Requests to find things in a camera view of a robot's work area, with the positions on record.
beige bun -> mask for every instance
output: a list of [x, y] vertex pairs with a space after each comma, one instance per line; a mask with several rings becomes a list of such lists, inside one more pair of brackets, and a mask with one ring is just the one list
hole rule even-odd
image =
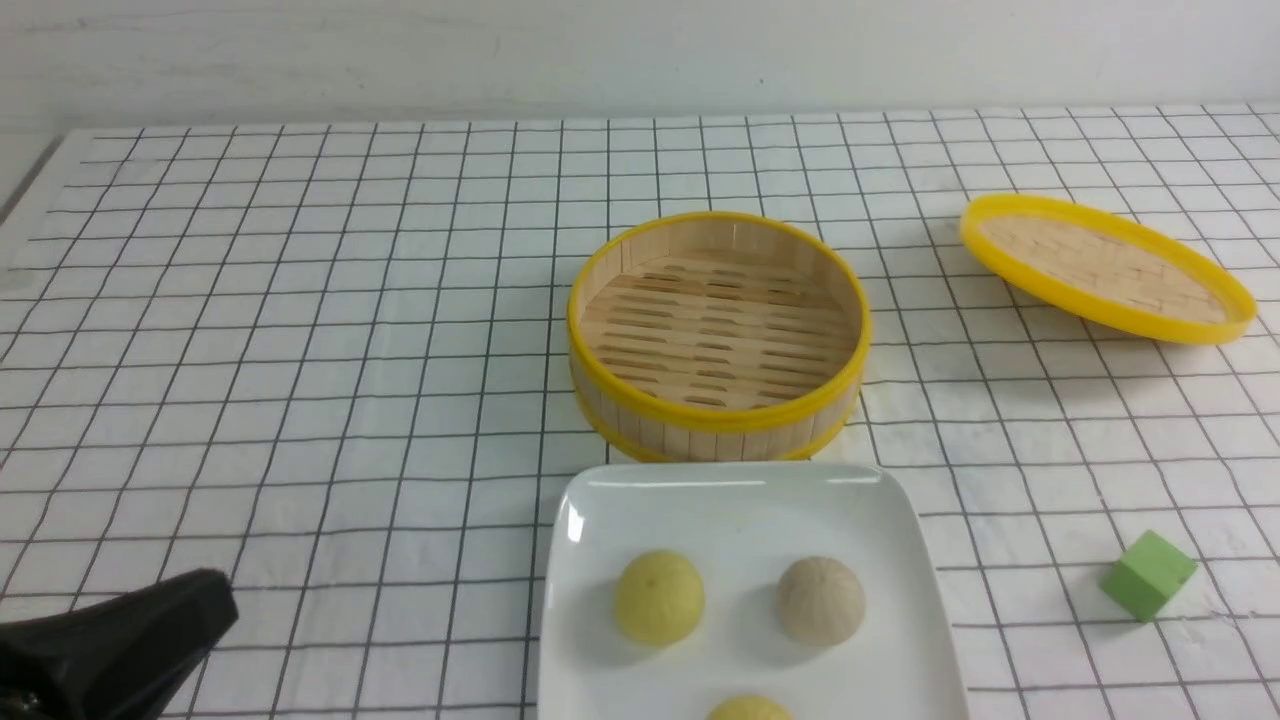
[[776, 607], [791, 639], [832, 647], [861, 626], [867, 596], [858, 575], [838, 560], [805, 557], [792, 562], [778, 580]]

bamboo steamer lid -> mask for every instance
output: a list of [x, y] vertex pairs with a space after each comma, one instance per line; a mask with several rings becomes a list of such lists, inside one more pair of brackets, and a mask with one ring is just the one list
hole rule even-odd
[[970, 251], [1010, 284], [1120, 331], [1181, 343], [1240, 337], [1257, 314], [1226, 270], [1149, 228], [1025, 195], [974, 200], [960, 223]]

yellow bun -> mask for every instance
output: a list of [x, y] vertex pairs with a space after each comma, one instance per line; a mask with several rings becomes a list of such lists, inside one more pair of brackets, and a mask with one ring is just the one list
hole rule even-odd
[[698, 568], [678, 552], [646, 552], [627, 565], [613, 596], [622, 634], [649, 646], [668, 646], [694, 632], [707, 597]]
[[767, 697], [740, 694], [717, 705], [707, 720], [791, 720], [791, 714]]

bamboo steamer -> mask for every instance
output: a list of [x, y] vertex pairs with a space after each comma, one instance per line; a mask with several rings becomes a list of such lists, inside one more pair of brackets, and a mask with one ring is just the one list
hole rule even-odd
[[588, 260], [570, 293], [588, 421], [646, 461], [804, 459], [852, 413], [867, 295], [796, 228], [739, 213], [662, 218]]

yellow rim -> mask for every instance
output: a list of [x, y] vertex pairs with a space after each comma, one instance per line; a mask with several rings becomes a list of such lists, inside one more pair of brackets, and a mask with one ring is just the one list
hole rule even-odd
[[[1157, 255], [1212, 292], [1226, 310], [1226, 322], [1198, 323], [1157, 315], [1088, 293], [1014, 259], [995, 246], [982, 224], [1000, 215], [1030, 215], [1071, 223], [1111, 236]], [[1253, 296], [1230, 273], [1183, 243], [1110, 213], [1029, 195], [987, 195], [974, 200], [960, 220], [960, 237], [978, 260], [1010, 284], [1068, 313], [1133, 334], [1189, 345], [1230, 342], [1257, 314]]]
[[[586, 418], [586, 421], [591, 424], [591, 428], [594, 428], [595, 432], [600, 433], [600, 436], [604, 437], [605, 442], [608, 442], [613, 447], [617, 447], [622, 452], [626, 452], [630, 457], [639, 460], [641, 462], [689, 461], [687, 457], [667, 457], [666, 455], [659, 455], [652, 450], [645, 450], [644, 447], [640, 447], [639, 445], [613, 432], [613, 428], [605, 425], [599, 418], [596, 418], [595, 413], [591, 413], [591, 409], [588, 407], [586, 402], [582, 401], [581, 392], [575, 391], [573, 397], [577, 400], [577, 407], [582, 411], [582, 416]], [[858, 404], [855, 402], [854, 406], [849, 410], [849, 413], [845, 413], [845, 416], [841, 418], [838, 423], [832, 425], [829, 430], [818, 436], [818, 438], [810, 442], [809, 445], [799, 450], [787, 452], [786, 455], [781, 455], [778, 457], [771, 457], [771, 460], [808, 460], [813, 457], [814, 452], [818, 452], [823, 447], [827, 447], [827, 445], [829, 445], [831, 441], [836, 439], [836, 436], [840, 434], [840, 430], [845, 429], [845, 423], [849, 421], [849, 416], [854, 414], [854, 410]]]
[[[854, 348], [852, 356], [840, 369], [829, 380], [823, 383], [820, 387], [813, 392], [797, 397], [795, 400], [788, 400], [778, 405], [769, 407], [758, 407], [754, 410], [708, 410], [704, 407], [691, 407], [689, 405], [681, 405], [678, 402], [671, 402], [668, 400], [659, 400], [640, 392], [639, 389], [631, 387], [626, 382], [618, 379], [613, 373], [611, 373], [594, 355], [588, 350], [586, 342], [582, 340], [581, 329], [579, 328], [577, 318], [575, 316], [573, 309], [577, 306], [577, 296], [582, 290], [584, 278], [586, 278], [591, 268], [600, 261], [607, 252], [609, 252], [614, 246], [626, 242], [631, 237], [640, 234], [643, 232], [652, 231], [663, 225], [671, 225], [676, 223], [685, 223], [689, 220], [707, 220], [707, 219], [719, 219], [719, 220], [737, 220], [741, 223], [755, 223], [767, 225], [780, 232], [785, 232], [791, 237], [806, 242], [822, 252], [827, 259], [836, 263], [845, 278], [852, 284], [854, 293], [858, 296], [858, 304], [860, 306], [859, 320], [861, 323], [861, 332], [858, 337], [858, 346]], [[799, 231], [791, 225], [786, 225], [767, 218], [759, 218], [756, 215], [748, 215], [744, 213], [687, 213], [684, 215], [672, 215], [669, 218], [660, 218], [652, 220], [643, 225], [631, 228], [630, 231], [620, 234], [618, 237], [609, 241], [604, 247], [595, 251], [594, 255], [586, 261], [586, 265], [579, 273], [577, 279], [573, 282], [573, 290], [568, 296], [568, 311], [567, 311], [567, 325], [568, 325], [568, 342], [570, 351], [580, 360], [582, 369], [590, 377], [596, 386], [599, 386], [604, 392], [607, 392], [618, 404], [626, 406], [627, 409], [653, 418], [655, 420], [662, 420], [664, 423], [672, 423], [682, 428], [689, 428], [691, 430], [703, 432], [751, 432], [768, 429], [777, 425], [785, 425], [792, 423], [800, 418], [813, 414], [815, 410], [826, 406], [832, 398], [849, 388], [849, 386], [858, 378], [858, 373], [867, 359], [867, 352], [870, 347], [872, 338], [872, 311], [867, 305], [867, 293], [863, 292], [863, 286], [858, 282], [858, 278], [849, 269], [844, 258], [837, 255], [829, 247], [819, 242], [810, 234]], [[614, 442], [613, 437], [608, 433], [604, 434], [611, 442]], [[623, 452], [630, 455], [623, 446], [623, 442], [614, 442], [618, 447], [623, 448]]]

